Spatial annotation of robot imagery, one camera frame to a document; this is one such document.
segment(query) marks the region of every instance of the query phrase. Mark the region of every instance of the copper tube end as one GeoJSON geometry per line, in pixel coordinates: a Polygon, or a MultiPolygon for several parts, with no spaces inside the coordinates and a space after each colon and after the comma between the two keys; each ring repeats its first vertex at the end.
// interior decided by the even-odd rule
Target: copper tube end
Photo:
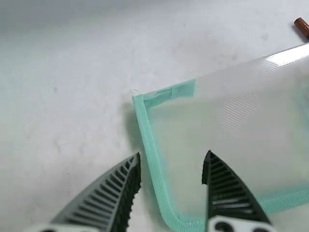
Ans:
{"type": "Polygon", "coordinates": [[[309,39],[309,25],[302,18],[295,20],[294,24],[301,31],[301,33],[309,39]]]}

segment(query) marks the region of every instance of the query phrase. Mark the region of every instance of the white surface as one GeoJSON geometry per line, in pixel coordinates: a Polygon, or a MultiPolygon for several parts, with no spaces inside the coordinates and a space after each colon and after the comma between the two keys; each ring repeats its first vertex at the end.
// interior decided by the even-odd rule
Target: white surface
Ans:
{"type": "MultiPolygon", "coordinates": [[[[4,0],[0,3],[0,231],[48,222],[141,149],[146,93],[303,41],[306,0],[4,0]]],[[[130,231],[168,231],[147,165],[130,231]]]]}

